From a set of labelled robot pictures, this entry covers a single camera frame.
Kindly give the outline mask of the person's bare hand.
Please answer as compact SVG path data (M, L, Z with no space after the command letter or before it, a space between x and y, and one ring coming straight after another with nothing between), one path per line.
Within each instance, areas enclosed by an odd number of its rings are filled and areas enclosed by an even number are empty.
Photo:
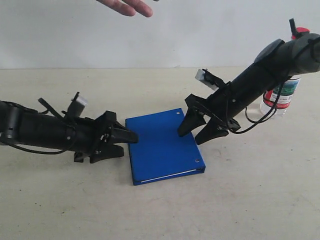
M140 14L146 18L153 16L153 9L143 0L98 0L100 4L126 17Z

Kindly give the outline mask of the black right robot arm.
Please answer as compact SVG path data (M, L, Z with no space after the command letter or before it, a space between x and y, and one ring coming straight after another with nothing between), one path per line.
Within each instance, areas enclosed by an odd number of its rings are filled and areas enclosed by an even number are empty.
M187 112L177 133L183 137L203 126L195 137L198 145L229 133L244 134L245 130L241 130L235 116L291 77L319 70L320 36L309 32L287 42L273 41L232 81L224 82L207 69L199 69L196 80L213 88L214 92L207 98L190 94L185 99Z

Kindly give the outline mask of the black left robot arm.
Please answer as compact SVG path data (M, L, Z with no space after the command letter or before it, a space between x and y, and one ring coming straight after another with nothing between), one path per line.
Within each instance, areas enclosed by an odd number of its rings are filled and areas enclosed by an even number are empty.
M36 154L43 152L26 146L46 148L46 155L70 151L74 153L74 162L82 163L89 158L89 162L94 164L123 157L124 149L120 144L139 141L135 132L117 121L115 112L105 111L96 119L82 118L85 104L75 100L61 114L44 99L39 99L39 102L46 111L38 112L15 102L1 101L1 145Z

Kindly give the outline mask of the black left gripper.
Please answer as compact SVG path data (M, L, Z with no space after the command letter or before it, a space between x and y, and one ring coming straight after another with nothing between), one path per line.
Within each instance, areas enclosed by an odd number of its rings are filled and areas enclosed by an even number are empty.
M124 149L120 143L136 144L138 135L125 128L117 121L117 114L105 111L96 119L88 117L73 117L76 123L76 140L73 145L76 163L84 162L89 158L91 164L102 160L121 158Z

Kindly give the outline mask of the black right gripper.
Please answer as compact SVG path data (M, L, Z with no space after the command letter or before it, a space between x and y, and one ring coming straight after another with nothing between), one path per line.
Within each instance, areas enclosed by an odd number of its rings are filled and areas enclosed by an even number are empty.
M240 129L240 124L229 113L232 97L231 83L226 83L207 98L190 94L186 99L187 112L182 123L177 129L180 137L190 133L192 130L206 124L204 116L210 120L206 126L196 135L195 141L198 145L204 144L216 138L226 137L230 128L233 131Z

